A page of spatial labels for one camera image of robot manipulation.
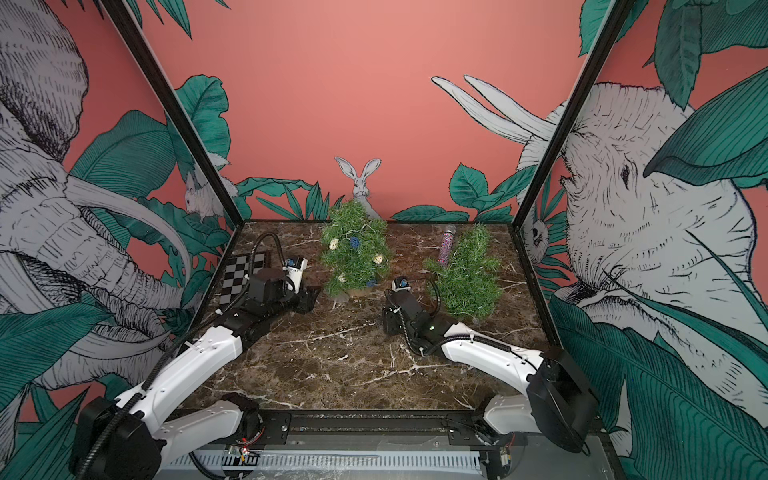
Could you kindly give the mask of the black white checkerboard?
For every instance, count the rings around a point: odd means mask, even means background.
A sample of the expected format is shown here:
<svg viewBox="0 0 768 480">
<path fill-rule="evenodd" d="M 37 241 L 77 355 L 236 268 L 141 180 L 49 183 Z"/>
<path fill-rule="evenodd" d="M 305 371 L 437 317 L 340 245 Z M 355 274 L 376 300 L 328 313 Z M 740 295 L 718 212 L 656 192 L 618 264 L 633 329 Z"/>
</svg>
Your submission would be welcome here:
<svg viewBox="0 0 768 480">
<path fill-rule="evenodd" d="M 222 307 L 229 305 L 243 290 L 247 280 L 270 264 L 270 254 L 266 250 L 258 250 L 254 259 L 248 254 L 231 257 L 225 264 L 224 276 L 220 282 L 219 303 Z"/>
</svg>

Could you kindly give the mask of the right black frame post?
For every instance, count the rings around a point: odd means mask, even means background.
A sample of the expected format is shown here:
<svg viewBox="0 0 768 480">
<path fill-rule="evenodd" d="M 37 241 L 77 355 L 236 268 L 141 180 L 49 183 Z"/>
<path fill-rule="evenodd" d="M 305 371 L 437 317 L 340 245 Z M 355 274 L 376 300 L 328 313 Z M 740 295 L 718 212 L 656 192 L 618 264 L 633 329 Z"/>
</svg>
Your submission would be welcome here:
<svg viewBox="0 0 768 480">
<path fill-rule="evenodd" d="M 630 0 L 619 0 L 611 3 L 599 30 L 599 35 L 590 50 L 586 63 L 574 86 L 573 92 L 568 102 L 565 104 L 565 109 L 556 126 L 555 132 L 552 138 L 548 141 L 545 154 L 537 167 L 523 203 L 513 220 L 512 230 L 515 233 L 518 233 L 522 229 L 523 223 L 533 207 L 538 192 L 548 178 L 548 174 L 554 163 L 560 157 L 560 152 L 565 141 L 589 96 L 592 85 L 595 83 L 602 70 L 633 5 L 634 1 Z"/>
</svg>

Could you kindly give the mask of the green christmas tree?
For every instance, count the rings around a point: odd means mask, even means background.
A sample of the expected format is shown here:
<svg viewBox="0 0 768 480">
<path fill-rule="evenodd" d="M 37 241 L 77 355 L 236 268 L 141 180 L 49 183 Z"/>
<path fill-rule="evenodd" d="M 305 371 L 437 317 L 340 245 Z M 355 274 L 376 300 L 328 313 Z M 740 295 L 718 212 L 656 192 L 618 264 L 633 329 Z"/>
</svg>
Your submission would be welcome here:
<svg viewBox="0 0 768 480">
<path fill-rule="evenodd" d="M 372 288 L 389 276 L 392 252 L 387 223 L 371 219 L 357 200 L 334 207 L 323 228 L 321 262 L 330 270 L 325 291 L 338 297 L 350 290 Z"/>
<path fill-rule="evenodd" d="M 476 225 L 461 235 L 446 265 L 435 258 L 423 262 L 447 314 L 480 322 L 494 312 L 503 290 L 498 284 L 501 260 L 489 254 L 490 241 L 488 229 Z"/>
</svg>

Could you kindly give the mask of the purple glitter tube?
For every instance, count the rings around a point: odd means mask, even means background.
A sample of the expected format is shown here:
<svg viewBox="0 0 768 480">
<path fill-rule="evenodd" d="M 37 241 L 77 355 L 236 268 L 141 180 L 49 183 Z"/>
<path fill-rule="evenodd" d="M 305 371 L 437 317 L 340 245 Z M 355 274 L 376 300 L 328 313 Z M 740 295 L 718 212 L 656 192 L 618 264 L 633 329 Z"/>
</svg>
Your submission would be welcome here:
<svg viewBox="0 0 768 480">
<path fill-rule="evenodd" d="M 456 232 L 457 229 L 455 225 L 448 224 L 445 226 L 437 259 L 438 264 L 442 267 L 448 265 Z"/>
</svg>

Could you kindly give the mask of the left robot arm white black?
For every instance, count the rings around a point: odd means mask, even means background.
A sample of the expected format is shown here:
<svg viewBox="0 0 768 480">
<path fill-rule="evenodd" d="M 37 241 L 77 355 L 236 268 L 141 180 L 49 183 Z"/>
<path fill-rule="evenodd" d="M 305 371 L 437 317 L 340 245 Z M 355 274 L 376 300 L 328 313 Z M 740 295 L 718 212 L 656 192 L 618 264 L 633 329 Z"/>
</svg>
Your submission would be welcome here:
<svg viewBox="0 0 768 480">
<path fill-rule="evenodd" d="M 98 397 L 80 414 L 69 470 L 77 479 L 152 479 L 159 470 L 214 440 L 239 436 L 248 454 L 267 428 L 257 401 L 224 395 L 212 406 L 172 419 L 173 411 L 226 364 L 265 336 L 286 312 L 310 312 L 320 293 L 305 286 L 308 261 L 279 258 L 252 270 L 240 294 L 161 355 L 148 377 L 113 400 Z"/>
</svg>

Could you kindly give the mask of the rattan ball string light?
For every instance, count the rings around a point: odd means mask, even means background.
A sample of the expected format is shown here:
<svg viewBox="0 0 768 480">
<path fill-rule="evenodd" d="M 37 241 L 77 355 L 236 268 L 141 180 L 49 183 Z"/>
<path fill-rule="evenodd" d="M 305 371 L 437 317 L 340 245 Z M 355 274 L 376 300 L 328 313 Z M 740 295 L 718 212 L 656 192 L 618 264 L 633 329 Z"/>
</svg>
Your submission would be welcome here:
<svg viewBox="0 0 768 480">
<path fill-rule="evenodd" d="M 322 261 L 331 271 L 328 288 L 336 293 L 374 286 L 389 273 L 389 250 L 377 235 L 337 239 Z"/>
</svg>

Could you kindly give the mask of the black frame post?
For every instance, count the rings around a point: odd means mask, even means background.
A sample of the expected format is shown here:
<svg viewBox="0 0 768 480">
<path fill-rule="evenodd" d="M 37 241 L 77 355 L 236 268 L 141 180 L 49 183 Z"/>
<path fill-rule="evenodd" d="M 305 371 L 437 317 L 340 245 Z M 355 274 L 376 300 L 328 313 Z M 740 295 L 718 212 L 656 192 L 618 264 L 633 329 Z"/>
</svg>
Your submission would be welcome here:
<svg viewBox="0 0 768 480">
<path fill-rule="evenodd" d="M 556 126 L 555 132 L 552 138 L 548 141 L 545 154 L 537 167 L 523 203 L 513 220 L 512 230 L 515 233 L 518 233 L 522 229 L 523 223 L 533 207 L 538 192 L 548 178 L 548 174 L 554 163 L 560 157 L 560 152 L 565 141 L 589 96 L 592 85 L 595 83 L 602 70 L 633 5 L 634 1 L 630 0 L 619 0 L 611 3 L 599 30 L 599 35 L 590 50 L 586 63 L 574 86 L 573 92 L 568 102 L 565 104 L 565 109 Z"/>
<path fill-rule="evenodd" d="M 244 224 L 243 217 L 231 195 L 227 192 L 218 171 L 214 168 L 204 143 L 181 105 L 176 91 L 170 85 L 167 75 L 140 31 L 127 2 L 106 0 L 101 1 L 101 5 L 179 133 L 182 144 L 189 150 L 196 164 L 209 181 L 235 229 L 242 227 Z"/>
</svg>

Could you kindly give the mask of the left black frame post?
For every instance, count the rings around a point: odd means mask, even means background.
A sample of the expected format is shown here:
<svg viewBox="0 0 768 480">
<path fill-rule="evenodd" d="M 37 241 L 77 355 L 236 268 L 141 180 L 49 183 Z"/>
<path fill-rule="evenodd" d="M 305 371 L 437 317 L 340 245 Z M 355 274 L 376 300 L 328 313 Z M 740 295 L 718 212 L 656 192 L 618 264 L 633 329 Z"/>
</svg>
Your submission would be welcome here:
<svg viewBox="0 0 768 480">
<path fill-rule="evenodd" d="M 231 195 L 227 192 L 218 171 L 214 168 L 204 143 L 181 105 L 176 91 L 170 85 L 167 75 L 140 31 L 127 2 L 106 0 L 101 1 L 101 5 L 179 133 L 182 144 L 189 150 L 196 164 L 209 181 L 235 229 L 242 227 L 244 224 L 243 217 Z"/>
</svg>

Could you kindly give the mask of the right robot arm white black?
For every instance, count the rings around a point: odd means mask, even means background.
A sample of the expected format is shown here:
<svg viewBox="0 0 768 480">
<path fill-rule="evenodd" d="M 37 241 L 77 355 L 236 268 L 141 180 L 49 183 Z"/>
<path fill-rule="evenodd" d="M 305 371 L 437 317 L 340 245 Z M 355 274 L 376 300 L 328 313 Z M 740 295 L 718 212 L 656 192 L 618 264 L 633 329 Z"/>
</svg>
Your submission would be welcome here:
<svg viewBox="0 0 768 480">
<path fill-rule="evenodd" d="M 404 336 L 413 354 L 440 354 L 521 393 L 522 401 L 496 396 L 485 407 L 482 422 L 496 435 L 539 432 L 566 451 L 580 453 L 586 448 L 598 396 L 563 348 L 526 349 L 481 334 L 462 322 L 425 310 L 408 287 L 385 292 L 382 322 L 387 334 Z"/>
</svg>

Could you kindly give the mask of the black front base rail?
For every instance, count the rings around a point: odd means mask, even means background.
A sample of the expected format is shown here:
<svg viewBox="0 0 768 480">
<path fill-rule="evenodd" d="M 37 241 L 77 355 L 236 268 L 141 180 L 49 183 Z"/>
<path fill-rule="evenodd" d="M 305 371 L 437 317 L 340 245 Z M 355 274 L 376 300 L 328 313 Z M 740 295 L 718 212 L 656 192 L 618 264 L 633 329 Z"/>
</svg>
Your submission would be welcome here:
<svg viewBox="0 0 768 480">
<path fill-rule="evenodd" d="M 255 444 L 285 445 L 298 435 L 437 435 L 453 446 L 485 447 L 497 438 L 469 410 L 275 410 L 260 412 Z"/>
</svg>

